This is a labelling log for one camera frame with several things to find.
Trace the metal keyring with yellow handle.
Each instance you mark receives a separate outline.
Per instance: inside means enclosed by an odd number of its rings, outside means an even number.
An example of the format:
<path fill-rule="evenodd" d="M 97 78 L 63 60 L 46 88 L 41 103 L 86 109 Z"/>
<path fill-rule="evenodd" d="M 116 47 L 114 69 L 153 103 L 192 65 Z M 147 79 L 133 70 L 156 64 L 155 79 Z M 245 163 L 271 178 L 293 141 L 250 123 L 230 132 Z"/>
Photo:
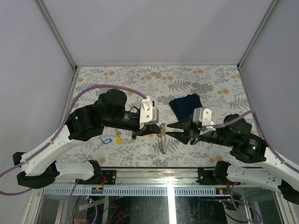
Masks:
<path fill-rule="evenodd" d="M 166 124 L 162 123 L 160 126 L 160 134 L 157 134 L 158 137 L 158 147 L 159 151 L 162 154 L 166 154 L 165 142 L 166 142 Z"/>

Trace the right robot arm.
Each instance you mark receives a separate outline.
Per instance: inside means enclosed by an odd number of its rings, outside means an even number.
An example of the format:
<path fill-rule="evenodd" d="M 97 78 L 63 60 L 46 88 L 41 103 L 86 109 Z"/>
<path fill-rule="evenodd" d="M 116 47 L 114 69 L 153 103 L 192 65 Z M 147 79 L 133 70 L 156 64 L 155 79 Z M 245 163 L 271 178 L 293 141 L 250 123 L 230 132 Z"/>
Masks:
<path fill-rule="evenodd" d="M 243 168 L 227 161 L 218 161 L 213 176 L 205 181 L 218 184 L 245 183 L 271 190 L 291 203 L 299 203 L 299 167 L 274 152 L 270 145 L 259 136 L 252 134 L 252 125 L 243 116 L 231 114 L 222 124 L 216 124 L 210 117 L 201 118 L 194 113 L 188 118 L 167 127 L 176 132 L 166 134 L 187 145 L 207 142 L 230 147 L 231 156 L 238 161 L 254 164 L 261 170 Z"/>

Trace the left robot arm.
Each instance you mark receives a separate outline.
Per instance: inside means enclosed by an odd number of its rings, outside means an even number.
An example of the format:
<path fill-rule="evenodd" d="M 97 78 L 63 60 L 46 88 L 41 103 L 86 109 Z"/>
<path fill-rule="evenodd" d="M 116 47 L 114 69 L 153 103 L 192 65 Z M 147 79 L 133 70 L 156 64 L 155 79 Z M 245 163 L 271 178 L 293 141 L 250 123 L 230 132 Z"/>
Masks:
<path fill-rule="evenodd" d="M 100 94 L 94 104 L 72 112 L 40 148 L 15 153 L 14 164 L 21 167 L 16 176 L 18 185 L 41 189 L 55 182 L 102 184 L 104 177 L 97 161 L 65 163 L 57 159 L 76 145 L 102 135 L 105 127 L 131 131 L 132 139 L 160 133 L 159 110 L 150 97 L 143 99 L 135 112 L 126 110 L 126 102 L 127 95 L 123 91 L 110 89 Z"/>

